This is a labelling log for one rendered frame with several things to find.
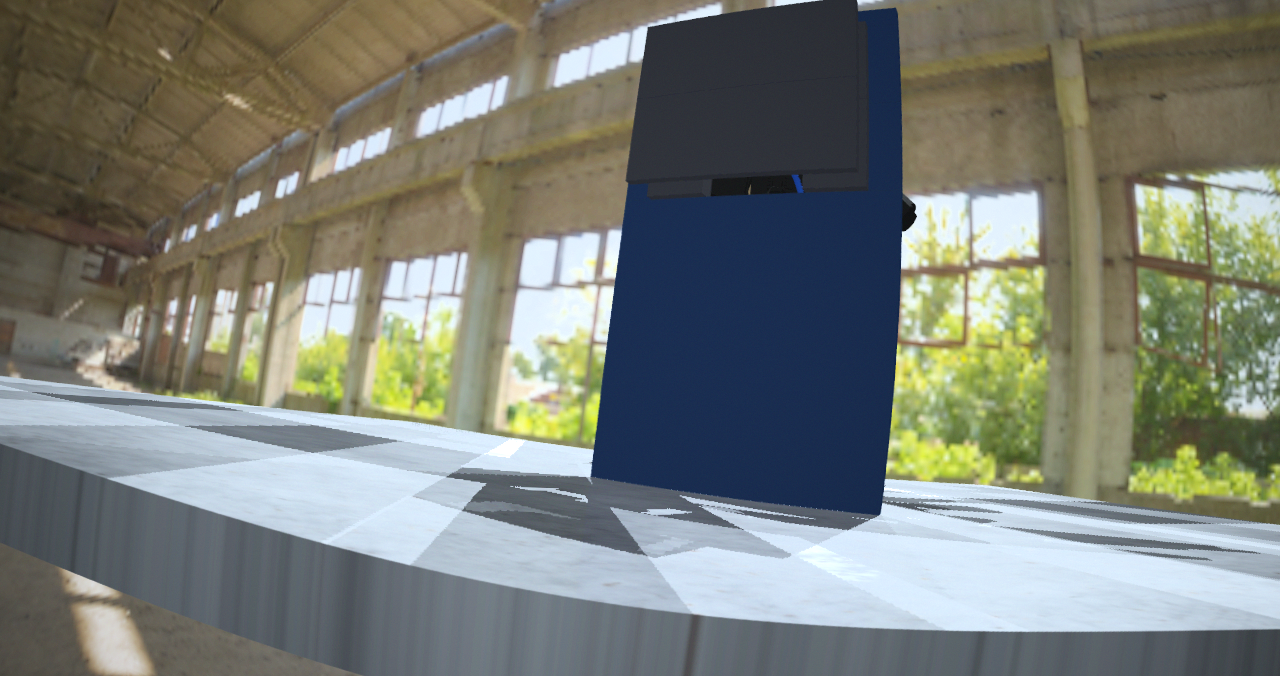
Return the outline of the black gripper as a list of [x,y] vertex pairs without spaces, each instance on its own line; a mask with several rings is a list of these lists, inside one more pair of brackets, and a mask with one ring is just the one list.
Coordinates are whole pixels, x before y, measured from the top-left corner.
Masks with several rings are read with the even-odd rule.
[[755,175],[751,181],[750,196],[797,193],[792,175]]

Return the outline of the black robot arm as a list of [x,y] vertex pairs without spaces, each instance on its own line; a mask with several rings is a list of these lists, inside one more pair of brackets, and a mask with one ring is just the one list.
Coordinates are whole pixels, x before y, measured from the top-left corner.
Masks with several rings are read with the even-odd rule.
[[[753,178],[719,178],[712,179],[710,196],[748,196]],[[902,193],[902,230],[913,228],[916,220],[916,205]]]

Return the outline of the blue flat panel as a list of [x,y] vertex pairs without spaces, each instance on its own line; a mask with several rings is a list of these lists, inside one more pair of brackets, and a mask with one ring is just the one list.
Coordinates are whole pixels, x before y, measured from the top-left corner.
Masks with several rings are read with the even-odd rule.
[[[899,12],[646,26],[590,478],[881,515],[902,260]],[[801,175],[806,193],[710,196]]]

